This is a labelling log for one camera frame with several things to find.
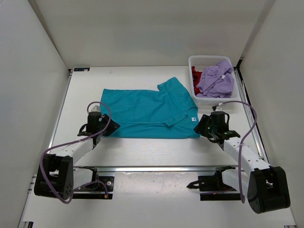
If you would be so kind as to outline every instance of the teal shirt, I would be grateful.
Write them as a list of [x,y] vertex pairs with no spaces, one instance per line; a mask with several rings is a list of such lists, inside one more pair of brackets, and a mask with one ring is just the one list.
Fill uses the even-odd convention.
[[[199,138],[198,108],[187,89],[173,77],[153,90],[104,89],[101,102],[110,107],[120,124],[111,137],[184,139]],[[101,111],[108,110],[101,106]]]

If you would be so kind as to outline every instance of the white laundry basket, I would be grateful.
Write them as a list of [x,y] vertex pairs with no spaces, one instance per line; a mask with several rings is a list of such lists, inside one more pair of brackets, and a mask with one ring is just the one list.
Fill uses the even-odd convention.
[[234,79],[234,86],[232,95],[230,98],[206,98],[206,97],[197,97],[194,93],[194,85],[193,85],[193,78],[192,78],[192,70],[191,67],[195,66],[196,71],[203,71],[205,67],[208,66],[215,66],[217,63],[219,63],[222,60],[227,60],[230,64],[231,61],[226,56],[190,56],[189,57],[189,71],[190,71],[190,85],[191,85],[191,93],[194,98],[195,103],[200,105],[211,105],[211,104],[218,104],[225,101],[232,101],[232,100],[238,100],[239,99],[239,91],[238,91],[238,85],[236,81],[236,76],[234,74],[234,71],[231,73],[231,76]]

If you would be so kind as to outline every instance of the gray wall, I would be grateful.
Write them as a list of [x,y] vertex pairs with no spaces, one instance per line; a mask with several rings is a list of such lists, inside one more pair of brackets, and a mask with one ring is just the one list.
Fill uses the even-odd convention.
[[270,0],[30,0],[62,59],[76,66],[184,66],[225,55],[235,66]]
[[271,163],[287,174],[291,208],[304,227],[304,1],[277,0],[241,65]]
[[15,228],[68,70],[27,0],[0,0],[0,227]]

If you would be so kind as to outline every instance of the purple cable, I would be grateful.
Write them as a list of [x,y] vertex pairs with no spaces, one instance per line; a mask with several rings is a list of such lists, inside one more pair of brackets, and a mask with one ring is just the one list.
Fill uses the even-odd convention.
[[[71,202],[71,200],[72,200],[72,198],[73,198],[73,192],[74,192],[74,190],[76,190],[76,189],[73,190],[72,195],[70,196],[70,199],[69,199],[68,201],[65,201],[65,200],[57,193],[57,191],[55,190],[55,188],[53,187],[53,185],[52,185],[51,182],[49,181],[48,176],[47,176],[47,174],[46,174],[46,172],[45,172],[45,170],[44,170],[44,167],[43,167],[43,158],[44,158],[44,156],[47,154],[47,152],[49,152],[50,150],[53,150],[53,149],[56,149],[56,148],[59,148],[59,147],[62,147],[62,146],[68,146],[68,145],[72,145],[72,144],[75,144],[75,143],[78,143],[78,142],[86,141],[86,140],[88,140],[88,139],[91,139],[91,138],[93,138],[93,137],[95,137],[95,136],[100,135],[102,132],[104,132],[104,131],[106,130],[106,128],[107,128],[107,127],[109,126],[109,124],[110,124],[111,117],[112,117],[110,108],[109,108],[106,104],[104,104],[104,103],[102,103],[102,102],[94,101],[94,102],[91,102],[91,103],[87,106],[86,110],[88,111],[88,110],[89,110],[89,107],[90,107],[92,104],[97,104],[97,103],[103,105],[103,106],[106,107],[107,110],[109,111],[109,120],[108,120],[108,122],[106,123],[105,127],[104,127],[101,131],[99,131],[99,132],[97,132],[97,133],[95,133],[95,134],[92,134],[92,135],[90,135],[90,136],[88,136],[88,137],[86,137],[86,138],[77,140],[77,141],[72,141],[72,142],[68,142],[68,143],[66,142],[66,143],[64,143],[64,144],[60,144],[60,145],[57,145],[57,146],[52,146],[52,147],[46,149],[46,150],[42,153],[42,155],[41,155],[41,157],[40,157],[39,166],[40,166],[40,170],[41,170],[41,173],[42,173],[42,176],[43,176],[45,182],[47,183],[48,187],[52,190],[52,192],[54,193],[54,195],[55,195],[61,202],[65,203],[65,204],[68,204],[68,203]],[[82,188],[82,187],[85,187],[85,186],[87,186],[87,185],[94,184],[94,183],[100,183],[100,184],[102,184],[103,187],[104,187],[105,194],[106,194],[107,198],[109,198],[107,188],[106,188],[105,184],[104,184],[102,181],[98,181],[98,180],[92,181],[92,182],[87,183],[87,184],[84,184],[84,185],[82,185],[82,186],[80,186],[80,187]]]
[[243,188],[242,188],[242,170],[241,170],[242,169],[242,166],[241,166],[242,148],[243,148],[244,140],[253,131],[253,129],[254,129],[256,123],[257,123],[257,112],[255,111],[255,109],[250,104],[248,104],[246,102],[243,102],[243,101],[226,101],[226,102],[223,102],[223,104],[228,104],[228,103],[241,103],[243,105],[247,105],[248,107],[250,107],[250,109],[252,110],[252,112],[254,114],[254,122],[253,122],[251,128],[249,129],[249,131],[241,139],[241,141],[239,143],[239,149],[238,149],[238,185],[239,185],[239,193],[241,195],[242,203],[245,203],[245,196],[243,195]]

